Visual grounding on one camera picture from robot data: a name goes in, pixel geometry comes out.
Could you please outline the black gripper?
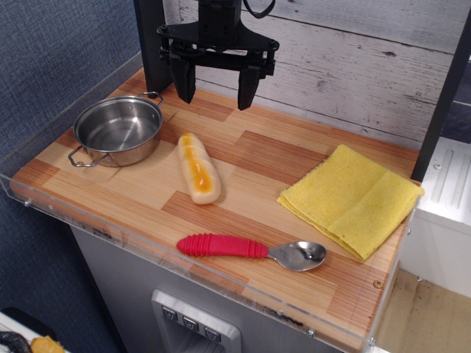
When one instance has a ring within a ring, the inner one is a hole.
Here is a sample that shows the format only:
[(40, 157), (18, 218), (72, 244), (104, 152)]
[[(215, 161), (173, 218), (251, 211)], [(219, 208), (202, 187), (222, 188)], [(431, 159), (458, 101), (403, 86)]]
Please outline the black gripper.
[(246, 8), (261, 19), (274, 6), (272, 1), (265, 10), (255, 12), (248, 1), (199, 1), (198, 21), (157, 28), (162, 40), (160, 59), (170, 63), (177, 95), (191, 103), (196, 90), (195, 65), (240, 71), (238, 109), (251, 107), (260, 79), (274, 74), (280, 44), (245, 27), (241, 10)]

